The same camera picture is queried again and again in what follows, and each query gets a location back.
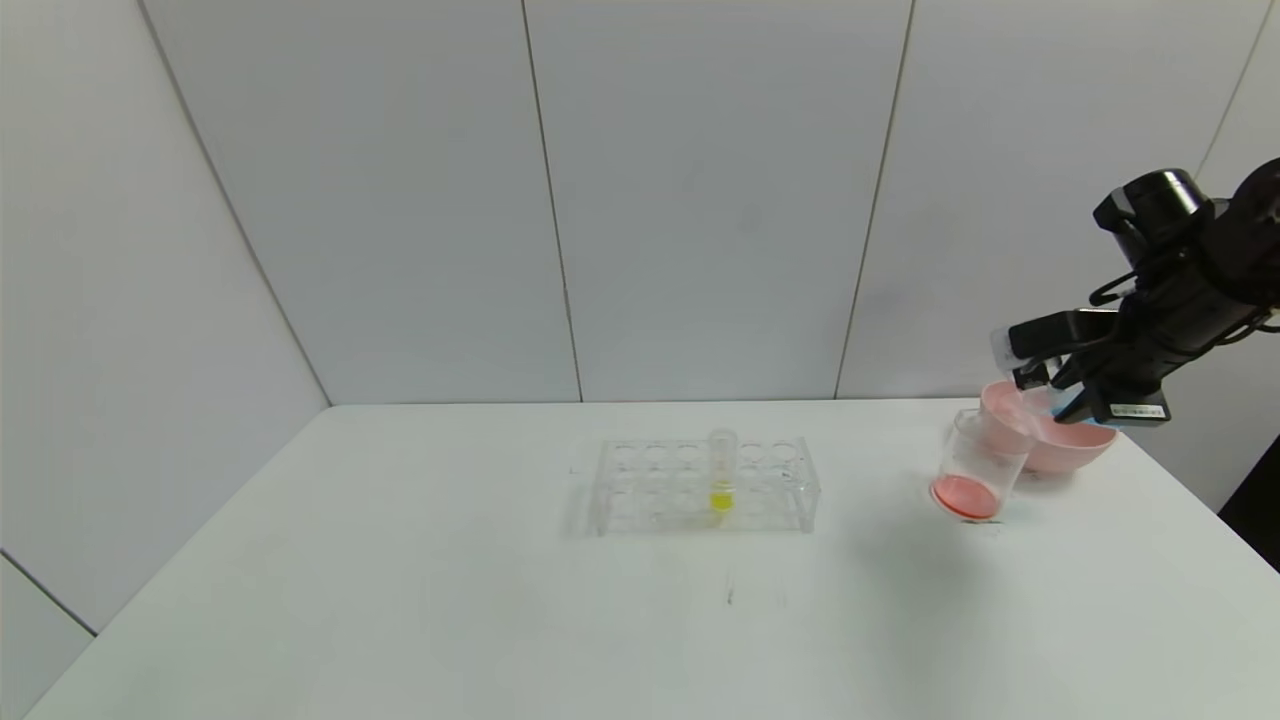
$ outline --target wall seam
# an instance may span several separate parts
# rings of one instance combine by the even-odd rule
[[[568,274],[564,272],[564,249],[559,240],[559,214],[556,210],[556,190],[552,187],[552,159],[547,150],[547,129],[543,127],[543,99],[538,91],[538,70],[534,68],[534,38],[529,32],[529,9],[520,0],[520,14],[525,23],[525,49],[529,51],[529,78],[534,83],[534,110],[538,113],[538,137],[543,145],[543,168],[547,170],[547,199],[552,206],[552,228],[556,231],[556,255],[561,264],[561,287],[564,292],[564,319],[568,320],[568,348],[573,355],[573,379],[577,382],[577,401],[584,402],[582,372],[577,363],[577,340],[573,336],[573,311],[568,302]]]
[[[1226,99],[1226,108],[1222,108],[1222,117],[1217,119],[1217,127],[1213,128],[1213,137],[1208,141],[1208,147],[1204,149],[1204,156],[1201,158],[1199,165],[1196,167],[1196,174],[1192,176],[1199,181],[1199,174],[1204,170],[1204,165],[1208,163],[1208,156],[1213,152],[1213,146],[1217,145],[1217,137],[1222,135],[1222,126],[1226,124],[1226,115],[1231,111],[1231,105],[1235,104],[1235,94],[1240,91],[1240,85],[1244,83],[1244,74],[1249,72],[1249,65],[1253,63],[1253,54],[1258,50],[1258,44],[1262,41],[1262,32],[1267,28],[1267,20],[1271,19],[1271,10],[1276,6],[1276,0],[1267,3],[1267,9],[1262,13],[1262,22],[1258,23],[1258,32],[1253,36],[1253,45],[1249,46],[1249,54],[1244,56],[1244,67],[1240,68],[1240,74],[1235,78],[1235,86],[1231,88],[1231,95]]]
[[[13,555],[9,555],[8,550],[0,548],[0,557],[3,557],[5,561],[8,561],[9,565],[13,565],[14,570],[17,570],[18,573],[20,573],[23,578],[27,578],[27,582],[29,582],[32,585],[35,585],[36,589],[40,591],[41,594],[44,594],[45,597],[47,597],[50,602],[52,602],[55,606],[58,606],[58,609],[61,610],[63,614],[65,614],[68,618],[70,618],[72,620],[74,620],[76,624],[79,625],[82,630],[84,630],[86,633],[90,634],[90,637],[92,637],[92,638],[97,637],[97,630],[95,630],[88,623],[84,621],[83,618],[81,618],[79,615],[77,615],[63,601],[58,600],[58,596],[55,596],[52,593],[52,591],[50,591],[47,587],[45,587],[44,583],[41,583],[40,580],[37,580],[36,577],[32,575],[22,565],[22,562],[18,562],[17,560],[14,560]]]
[[[214,159],[209,154],[209,146],[205,142],[202,135],[200,135],[200,128],[196,127],[196,118],[191,114],[191,106],[187,105],[187,97],[182,94],[182,87],[178,85],[178,76],[173,72],[173,64],[169,63],[169,55],[164,51],[164,45],[160,44],[160,33],[156,32],[155,22],[151,19],[151,13],[147,10],[145,0],[138,0],[138,10],[142,13],[142,20],[147,26],[147,32],[151,35],[151,44],[155,45],[156,54],[160,55],[160,64],[164,65],[164,72],[169,77],[169,87],[173,88],[174,96],[178,97],[178,106],[182,108],[182,115],[187,119],[187,128],[191,135],[196,138],[196,145],[200,147],[200,154],[205,159],[205,167],[209,168],[209,174],[214,177],[214,183],[218,186],[218,192],[223,197],[223,204],[227,206],[227,211],[232,215],[232,222],[236,223],[236,232],[241,236],[241,242],[244,243],[244,249],[248,250],[248,256],[253,261],[253,268],[257,269],[257,275],[262,279],[262,284],[266,286],[268,295],[271,296],[271,302],[275,304],[275,311],[280,314],[280,319],[284,320],[284,327],[289,331],[289,337],[293,338],[293,345],[297,346],[298,352],[302,354],[302,361],[306,363],[307,370],[311,372],[311,378],[315,380],[316,387],[320,388],[320,395],[324,397],[325,405],[333,407],[333,401],[329,398],[329,391],[320,382],[320,374],[316,373],[316,366],[311,361],[311,356],[307,355],[306,348],[302,346],[302,340],[298,337],[298,332],[293,328],[293,323],[289,322],[289,315],[284,311],[284,305],[280,304],[279,295],[275,293],[275,288],[271,287],[270,278],[266,277],[266,270],[262,269],[262,261],[259,260],[257,252],[248,241],[248,233],[244,232],[244,223],[241,222],[239,214],[236,211],[236,206],[232,205],[230,195],[227,193],[227,186],[223,183],[221,176],[218,174],[218,168],[214,167]]]
[[[858,278],[854,279],[854,299],[849,305],[849,323],[845,325],[845,345],[840,350],[840,365],[836,366],[836,389],[831,398],[840,398],[840,380],[845,375],[845,359],[849,355],[849,341],[854,337],[854,310],[858,309],[858,291],[863,287],[863,272],[867,270],[867,254],[872,246],[872,227],[876,223],[876,209],[879,208],[879,192],[884,181],[884,165],[888,164],[888,145],[893,138],[893,120],[897,117],[897,101],[902,91],[902,73],[906,70],[906,51],[911,45],[911,23],[915,22],[915,0],[906,12],[906,29],[902,32],[902,55],[897,60],[897,78],[893,81],[893,101],[888,109],[888,123],[884,126],[884,146],[881,149],[881,164],[876,173],[876,188],[872,191],[872,210],[867,215],[867,236],[863,241],[863,255],[858,261]]]

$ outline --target clear plastic cup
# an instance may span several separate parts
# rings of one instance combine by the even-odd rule
[[[1000,514],[1034,443],[1030,434],[1010,432],[982,410],[961,410],[929,495],[957,518],[989,520]]]

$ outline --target pink liquid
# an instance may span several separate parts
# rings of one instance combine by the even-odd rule
[[[942,507],[969,520],[995,518],[1000,511],[1000,498],[973,478],[942,475],[933,480],[929,491]]]

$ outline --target white wall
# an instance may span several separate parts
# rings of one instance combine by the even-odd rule
[[[324,400],[138,6],[4,13],[0,539],[101,629]]]
[[[93,638],[4,559],[0,609],[0,717],[20,720]]]
[[[4,58],[4,10],[0,8],[0,58]],[[0,87],[0,117],[4,115],[5,92]],[[0,143],[0,259],[4,258],[4,147]],[[0,283],[4,265],[0,261]],[[0,292],[0,318],[4,316],[4,292]],[[4,327],[0,323],[0,377],[4,374]],[[0,383],[0,406],[4,405],[4,383]],[[4,413],[0,413],[0,538],[4,538]]]
[[[334,402],[576,401],[520,0],[147,0]]]
[[[910,1],[527,6],[584,397],[831,397]]]
[[[1253,59],[1196,181],[1230,197],[1280,158],[1280,12],[1272,6]],[[1280,434],[1280,337],[1220,347],[1165,380],[1174,419],[1130,436],[1206,505],[1219,510]]]

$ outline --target pink bowl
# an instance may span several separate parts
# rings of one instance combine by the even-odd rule
[[[982,409],[995,416],[1010,433],[1016,433],[1016,418],[1009,405],[1018,387],[1012,380],[991,383],[982,388]],[[1088,423],[1060,425],[1052,418],[1034,416],[1041,438],[1027,459],[1027,469],[1037,473],[1070,473],[1093,462],[1116,439],[1116,430]]]

